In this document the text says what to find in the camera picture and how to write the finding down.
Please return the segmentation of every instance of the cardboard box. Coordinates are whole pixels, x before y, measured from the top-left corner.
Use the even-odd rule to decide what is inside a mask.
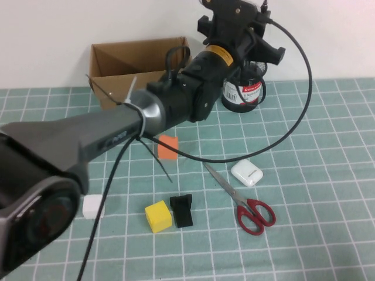
[[[93,44],[90,54],[90,77],[117,101],[125,101],[134,77],[133,90],[145,88],[148,82],[158,81],[165,72],[165,55],[176,46],[188,46],[185,37],[142,40],[135,42]],[[173,68],[182,60],[183,50],[172,59]],[[115,106],[105,94],[91,84],[102,109]]]

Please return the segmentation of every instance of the orange block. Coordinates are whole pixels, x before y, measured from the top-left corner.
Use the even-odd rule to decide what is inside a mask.
[[[167,136],[167,135],[161,135],[159,138],[159,141],[178,149],[178,137],[177,136]],[[159,159],[164,160],[177,160],[177,153],[169,150],[168,148],[165,148],[162,145],[158,145],[158,156]]]

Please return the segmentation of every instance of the zip tie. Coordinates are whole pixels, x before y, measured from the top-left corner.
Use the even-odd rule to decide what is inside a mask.
[[[129,88],[129,91],[128,91],[128,95],[127,95],[127,97],[126,97],[126,99],[124,101],[124,104],[126,106],[128,106],[128,107],[130,107],[130,108],[132,108],[132,109],[134,109],[136,111],[138,111],[140,117],[142,118],[142,127],[141,127],[141,131],[139,132],[139,135],[138,135],[138,137],[141,138],[143,136],[143,133],[145,132],[146,116],[145,116],[143,110],[139,106],[137,106],[135,104],[132,104],[131,100],[130,100],[130,97],[131,97],[131,94],[133,92],[133,88],[134,88],[135,82],[137,82],[137,77],[136,76],[134,76],[133,81],[131,82],[131,85],[130,85],[130,88]]]

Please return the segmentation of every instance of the cutting mat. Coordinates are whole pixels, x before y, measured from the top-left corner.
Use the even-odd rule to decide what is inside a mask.
[[[276,82],[267,90],[253,112],[228,112],[218,102],[206,121],[167,134],[179,137],[181,150],[214,159],[263,148],[294,124],[307,85]],[[87,87],[0,90],[0,124],[99,110]],[[171,184],[142,145],[131,145],[84,280],[375,280],[374,115],[375,79],[315,81],[308,114],[292,137],[252,158],[264,172],[256,188],[233,178],[233,164],[214,165],[244,195],[275,210],[277,224],[260,237],[238,227],[233,202],[201,163],[182,157],[165,162]],[[103,191],[118,151],[90,164],[91,194]],[[186,193],[193,194],[194,226],[153,235],[144,208]],[[79,213],[56,242],[5,280],[75,280],[92,224]]]

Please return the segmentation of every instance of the table surface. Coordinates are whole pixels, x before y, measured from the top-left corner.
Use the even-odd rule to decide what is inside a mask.
[[[166,132],[180,149],[222,159],[274,142],[306,100],[306,81],[267,84],[256,110],[237,114],[218,102],[206,121]],[[48,121],[99,111],[88,87],[0,90],[0,124]],[[318,80],[298,129],[251,158],[264,172],[255,188],[215,169],[250,198],[268,203],[277,223],[260,237],[238,227],[234,203],[203,165],[180,157],[164,165],[139,143],[124,156],[105,205],[84,280],[375,280],[375,79]],[[119,148],[90,163],[90,194],[100,194]],[[144,208],[192,193],[194,226],[154,235]],[[75,280],[93,220],[81,211],[54,243],[6,281]]]

